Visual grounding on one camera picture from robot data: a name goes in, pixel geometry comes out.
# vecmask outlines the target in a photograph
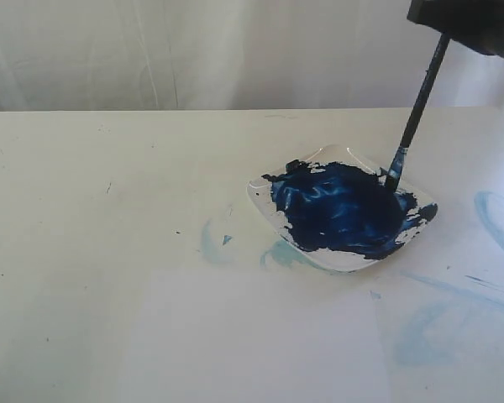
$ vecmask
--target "paint palette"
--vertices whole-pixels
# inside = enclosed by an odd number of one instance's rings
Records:
[[[323,147],[249,183],[252,202],[276,232],[312,262],[352,272],[413,239],[437,213],[424,192],[338,145]]]

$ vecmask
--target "small square plate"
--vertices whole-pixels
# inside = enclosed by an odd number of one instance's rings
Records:
[[[339,145],[323,147],[249,183],[248,194],[276,232],[312,262],[352,272],[394,253],[437,213],[424,192]]]

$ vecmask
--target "light blue paint stain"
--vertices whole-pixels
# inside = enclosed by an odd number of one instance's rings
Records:
[[[378,292],[370,291],[370,295],[374,300],[380,300],[382,298],[382,295]]]
[[[427,329],[448,309],[449,304],[439,302],[417,310],[402,328],[394,346],[394,357],[399,364],[419,366],[453,362],[454,354],[449,345],[432,345],[426,336]]]
[[[504,213],[504,197],[490,191],[479,191],[474,198],[476,212],[487,232],[504,250],[504,222],[498,222],[493,216],[493,210]]]
[[[222,241],[222,245],[224,246],[226,243],[228,243],[229,241],[231,241],[234,237],[232,237],[231,235],[224,235],[224,239]]]
[[[227,264],[231,262],[231,258],[222,253],[211,237],[211,220],[207,220],[203,225],[201,238],[202,256],[207,262],[212,264]]]
[[[284,266],[287,268],[291,268],[293,266],[293,262],[297,262],[300,264],[308,264],[316,269],[325,270],[329,273],[331,270],[326,270],[323,267],[313,263],[309,258],[307,258],[304,254],[300,253],[296,249],[294,249],[290,244],[281,239],[280,241],[275,242],[269,250],[267,250],[260,257],[260,264],[263,267],[267,267],[267,256],[270,256],[277,264],[280,266]]]
[[[440,280],[435,280],[430,277],[426,277],[423,275],[415,275],[414,273],[409,273],[406,271],[402,271],[402,275],[405,277],[419,281],[425,285],[429,285],[437,290],[448,291],[456,294],[457,296],[463,296],[464,298],[471,299],[472,301],[481,302],[487,304],[488,306],[504,313],[504,302],[497,300],[495,298],[490,298],[489,296],[483,296],[482,294],[478,294],[472,290],[466,290],[463,288],[456,287],[455,285],[451,285],[449,283],[445,283]]]

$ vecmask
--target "white paper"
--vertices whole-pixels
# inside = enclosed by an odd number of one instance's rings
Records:
[[[146,295],[116,401],[390,401],[367,292],[185,270],[155,273]]]

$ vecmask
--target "paintbrush handle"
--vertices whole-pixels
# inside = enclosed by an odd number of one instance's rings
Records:
[[[385,187],[392,191],[397,189],[400,178],[402,177],[403,164],[405,162],[407,149],[411,145],[412,138],[414,137],[418,124],[420,123],[420,119],[422,118],[423,110],[428,103],[429,93],[431,92],[435,79],[437,78],[438,69],[443,62],[444,54],[446,53],[446,49],[448,49],[449,41],[450,38],[446,34],[442,34],[438,40],[437,48],[435,49],[433,58],[429,63],[428,71],[426,72],[426,77],[423,79],[417,100],[414,102],[411,115],[407,120],[402,141],[400,142],[396,155],[394,155],[394,159],[392,160],[390,169],[388,170],[388,174],[386,176]]]

